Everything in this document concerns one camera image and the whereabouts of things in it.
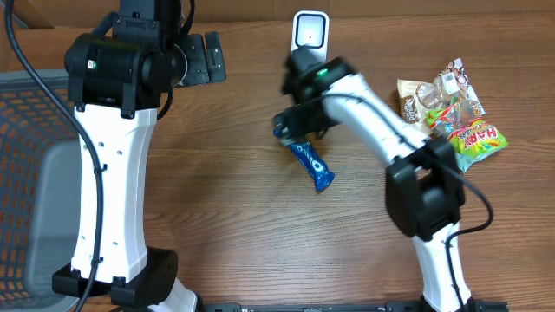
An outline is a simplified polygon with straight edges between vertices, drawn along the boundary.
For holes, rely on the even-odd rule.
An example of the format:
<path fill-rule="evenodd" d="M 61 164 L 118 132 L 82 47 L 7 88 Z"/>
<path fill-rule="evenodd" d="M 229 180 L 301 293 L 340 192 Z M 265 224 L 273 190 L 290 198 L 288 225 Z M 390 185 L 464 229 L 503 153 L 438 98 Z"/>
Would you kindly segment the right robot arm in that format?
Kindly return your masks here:
<path fill-rule="evenodd" d="M 425 302 L 435 311 L 465 310 L 472 295 L 455 236 L 465 196 L 451 145 L 412 128 L 340 57 L 326 62 L 302 47 L 285 67 L 282 91 L 294 103 L 275 116 L 274 133 L 299 143 L 335 125 L 350 129 L 385 169 L 385 205 L 416 249 Z"/>

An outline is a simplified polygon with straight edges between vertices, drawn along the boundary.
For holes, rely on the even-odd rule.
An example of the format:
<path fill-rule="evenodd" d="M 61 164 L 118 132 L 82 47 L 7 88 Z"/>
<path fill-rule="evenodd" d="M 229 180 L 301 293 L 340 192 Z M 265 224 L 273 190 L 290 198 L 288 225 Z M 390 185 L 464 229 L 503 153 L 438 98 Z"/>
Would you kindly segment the teal snack packet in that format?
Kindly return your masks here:
<path fill-rule="evenodd" d="M 475 162 L 475 157 L 456 152 L 455 153 L 455 160 L 456 160 L 456 164 L 457 164 L 459 170 L 462 173 L 466 173 L 467 170 Z"/>

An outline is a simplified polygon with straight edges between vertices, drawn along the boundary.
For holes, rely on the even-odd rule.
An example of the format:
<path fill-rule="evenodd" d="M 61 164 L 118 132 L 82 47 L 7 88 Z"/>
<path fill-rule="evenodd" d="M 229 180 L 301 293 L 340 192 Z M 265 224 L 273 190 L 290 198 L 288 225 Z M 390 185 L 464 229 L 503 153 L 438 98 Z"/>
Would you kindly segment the blue oreo packet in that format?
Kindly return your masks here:
<path fill-rule="evenodd" d="M 280 139 L 283 146 L 292 152 L 293 156 L 312 177 L 316 192 L 323 192 L 331 185 L 335 174 L 329 169 L 326 162 L 320 158 L 308 140 L 287 139 L 281 125 L 275 126 L 273 134 Z"/>

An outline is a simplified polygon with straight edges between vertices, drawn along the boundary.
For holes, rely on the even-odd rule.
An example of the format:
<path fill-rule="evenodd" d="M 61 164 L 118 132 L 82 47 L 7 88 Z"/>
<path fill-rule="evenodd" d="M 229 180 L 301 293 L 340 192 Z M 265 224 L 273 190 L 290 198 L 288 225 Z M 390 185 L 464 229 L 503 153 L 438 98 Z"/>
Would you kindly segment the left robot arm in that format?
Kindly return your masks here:
<path fill-rule="evenodd" d="M 192 21 L 179 1 L 123 1 L 66 52 L 81 208 L 74 255 L 52 276 L 57 294 L 109 296 L 120 311 L 201 308 L 177 276 L 177 253 L 147 246 L 143 224 L 149 144 L 185 82 Z"/>

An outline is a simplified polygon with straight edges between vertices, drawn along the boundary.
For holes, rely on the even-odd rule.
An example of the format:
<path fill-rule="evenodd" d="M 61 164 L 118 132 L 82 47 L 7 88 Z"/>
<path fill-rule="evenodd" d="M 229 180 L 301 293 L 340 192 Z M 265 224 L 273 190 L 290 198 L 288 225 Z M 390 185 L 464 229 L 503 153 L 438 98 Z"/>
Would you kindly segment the beige cookie snack bag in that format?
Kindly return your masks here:
<path fill-rule="evenodd" d="M 401 117 L 425 134 L 451 133 L 484 115 L 460 58 L 432 82 L 397 80 Z"/>

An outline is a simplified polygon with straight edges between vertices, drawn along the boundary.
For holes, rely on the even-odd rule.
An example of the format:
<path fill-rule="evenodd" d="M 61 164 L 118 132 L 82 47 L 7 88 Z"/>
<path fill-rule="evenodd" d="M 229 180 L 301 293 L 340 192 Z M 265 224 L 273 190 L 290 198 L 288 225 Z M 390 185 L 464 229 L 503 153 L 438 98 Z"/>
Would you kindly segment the green snack bag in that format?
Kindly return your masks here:
<path fill-rule="evenodd" d="M 477 106 L 477 101 L 453 97 L 448 107 L 426 114 L 426 122 L 434 134 L 443 136 L 455 152 L 475 157 L 475 162 L 509 145 L 496 126 L 475 112 Z"/>

